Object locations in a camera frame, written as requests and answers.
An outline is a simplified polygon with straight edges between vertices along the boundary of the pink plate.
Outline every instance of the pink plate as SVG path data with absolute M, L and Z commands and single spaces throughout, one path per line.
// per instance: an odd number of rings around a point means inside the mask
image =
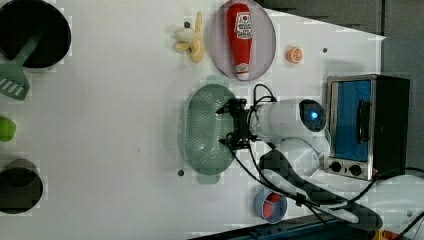
M 216 13 L 211 26 L 210 47 L 217 67 L 228 77 L 237 79 L 231 46 L 228 40 L 226 15 L 233 3 L 246 4 L 252 21 L 252 48 L 250 52 L 249 79 L 262 76 L 271 66 L 275 56 L 275 29 L 265 10 L 251 0 L 233 0 L 225 3 Z

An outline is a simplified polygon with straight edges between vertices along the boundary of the green colander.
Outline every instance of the green colander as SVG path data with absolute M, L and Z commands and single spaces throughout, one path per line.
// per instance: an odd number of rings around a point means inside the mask
M 215 112 L 234 94 L 226 87 L 209 84 L 197 90 L 186 104 L 184 122 L 184 158 L 198 173 L 217 176 L 227 169 L 233 157 L 219 139 L 233 131 L 230 114 Z

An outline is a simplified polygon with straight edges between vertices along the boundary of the spatula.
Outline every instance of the spatula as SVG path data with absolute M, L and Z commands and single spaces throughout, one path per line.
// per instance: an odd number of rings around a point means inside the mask
M 40 38 L 30 38 L 12 61 L 0 64 L 0 92 L 15 100 L 23 101 L 29 91 L 29 83 L 22 65 L 38 46 Z

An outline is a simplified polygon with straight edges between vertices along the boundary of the small bowl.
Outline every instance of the small bowl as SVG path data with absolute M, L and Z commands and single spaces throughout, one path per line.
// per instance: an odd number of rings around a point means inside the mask
M 261 191 L 259 191 L 258 194 L 256 194 L 256 197 L 255 197 L 255 203 L 254 203 L 255 206 L 254 207 L 255 207 L 256 214 L 258 214 L 258 216 L 260 218 L 262 218 L 263 220 L 267 221 L 270 224 L 276 224 L 283 219 L 284 215 L 287 212 L 287 199 L 284 195 L 275 193 L 275 194 L 280 195 L 280 201 L 270 202 L 266 199 L 268 198 L 268 196 L 271 193 L 274 193 L 274 192 L 272 192 L 268 188 L 264 188 Z M 273 205 L 274 211 L 273 211 L 272 216 L 269 217 L 269 218 L 265 218 L 265 216 L 264 216 L 263 209 L 264 209 L 265 202 L 269 202 Z

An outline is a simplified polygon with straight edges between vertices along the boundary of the black pot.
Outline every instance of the black pot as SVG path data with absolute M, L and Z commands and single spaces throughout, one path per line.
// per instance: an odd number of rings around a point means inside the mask
M 0 173 L 0 211 L 23 213 L 41 199 L 43 183 L 35 165 L 25 159 L 8 164 Z
M 66 18 L 42 0 L 13 0 L 0 9 L 0 51 L 9 60 L 31 37 L 42 40 L 23 64 L 26 68 L 49 68 L 64 58 L 71 45 Z

